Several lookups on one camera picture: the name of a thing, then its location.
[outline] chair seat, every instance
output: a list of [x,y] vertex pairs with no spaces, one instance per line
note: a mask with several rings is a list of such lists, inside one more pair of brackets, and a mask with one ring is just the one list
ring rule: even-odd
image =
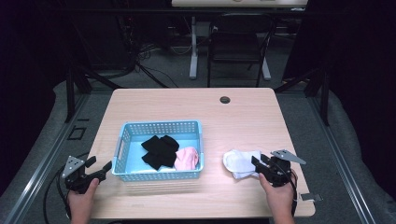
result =
[[212,60],[238,63],[258,63],[261,53],[256,34],[212,35]]

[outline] pink cloth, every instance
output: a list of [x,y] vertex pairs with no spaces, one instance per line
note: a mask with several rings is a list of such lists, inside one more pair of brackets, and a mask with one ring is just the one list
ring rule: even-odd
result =
[[176,152],[176,170],[194,170],[198,163],[198,153],[195,147],[185,147]]

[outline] table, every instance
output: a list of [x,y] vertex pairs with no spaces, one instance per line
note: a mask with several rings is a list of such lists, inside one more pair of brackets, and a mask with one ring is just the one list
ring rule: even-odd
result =
[[[219,98],[231,99],[223,104]],[[92,145],[97,162],[87,174],[111,161],[126,121],[198,119],[202,123],[205,167],[198,179],[123,182],[110,172],[97,189],[92,218],[270,217],[265,193],[255,177],[235,180],[222,164],[225,152],[259,149],[263,154],[295,153],[274,91],[271,89],[121,89],[115,90]],[[298,163],[297,191],[309,192]],[[299,202],[295,216],[315,213]]]
[[[173,7],[305,7],[308,0],[172,0]],[[191,20],[191,64],[190,79],[196,79],[198,53],[196,48],[196,20]],[[271,80],[267,60],[264,58],[262,65],[264,80]]]

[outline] person's left hand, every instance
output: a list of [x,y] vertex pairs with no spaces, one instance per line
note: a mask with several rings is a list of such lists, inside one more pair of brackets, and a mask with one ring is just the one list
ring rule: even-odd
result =
[[79,194],[77,191],[70,190],[67,195],[67,201],[72,215],[72,224],[86,224],[90,221],[93,195],[98,185],[99,179],[95,178],[91,181],[85,194]]

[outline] black cloth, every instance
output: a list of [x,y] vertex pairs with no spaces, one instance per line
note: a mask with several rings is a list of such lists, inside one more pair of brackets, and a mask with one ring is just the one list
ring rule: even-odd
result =
[[148,151],[142,157],[142,160],[152,168],[159,170],[163,165],[168,167],[174,166],[179,145],[172,137],[165,135],[159,138],[157,135],[154,135],[142,143],[142,147]]

